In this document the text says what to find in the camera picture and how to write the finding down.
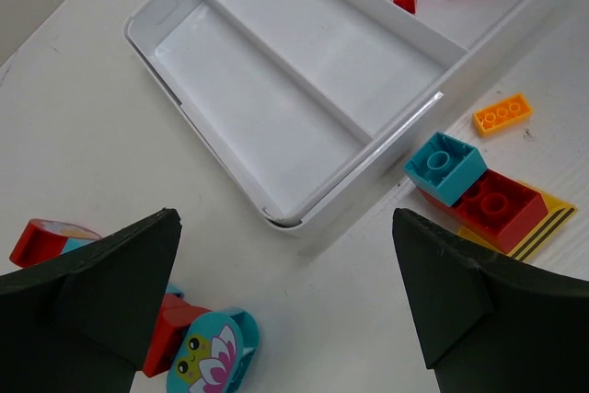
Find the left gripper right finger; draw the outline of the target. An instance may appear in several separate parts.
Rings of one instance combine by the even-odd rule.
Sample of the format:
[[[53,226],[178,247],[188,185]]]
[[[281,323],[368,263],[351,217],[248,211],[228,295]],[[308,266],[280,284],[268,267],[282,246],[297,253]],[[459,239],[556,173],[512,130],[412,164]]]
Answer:
[[[392,237],[442,392],[585,392],[588,283],[465,240],[410,209]]]

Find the teal frog duplo piece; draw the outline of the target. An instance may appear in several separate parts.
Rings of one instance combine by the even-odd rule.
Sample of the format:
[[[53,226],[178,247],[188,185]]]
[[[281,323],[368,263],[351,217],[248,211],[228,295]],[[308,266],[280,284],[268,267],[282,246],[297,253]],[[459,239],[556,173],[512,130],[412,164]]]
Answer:
[[[167,392],[236,392],[259,344],[259,326],[248,311],[193,306],[181,291],[167,289],[143,373],[166,373]]]

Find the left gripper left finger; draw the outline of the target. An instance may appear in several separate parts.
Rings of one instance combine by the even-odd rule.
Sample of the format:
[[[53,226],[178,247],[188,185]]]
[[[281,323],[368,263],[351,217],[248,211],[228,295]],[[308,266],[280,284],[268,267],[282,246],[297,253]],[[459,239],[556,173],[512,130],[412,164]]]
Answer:
[[[4,392],[127,392],[144,366],[176,258],[179,213],[1,278]]]

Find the red teal yellow duplo tower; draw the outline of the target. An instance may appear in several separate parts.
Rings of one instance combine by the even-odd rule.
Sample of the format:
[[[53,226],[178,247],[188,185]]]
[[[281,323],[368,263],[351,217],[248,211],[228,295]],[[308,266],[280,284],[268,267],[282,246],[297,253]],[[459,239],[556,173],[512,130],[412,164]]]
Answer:
[[[26,224],[9,259],[20,268],[53,259],[101,239],[80,225],[33,218]]]

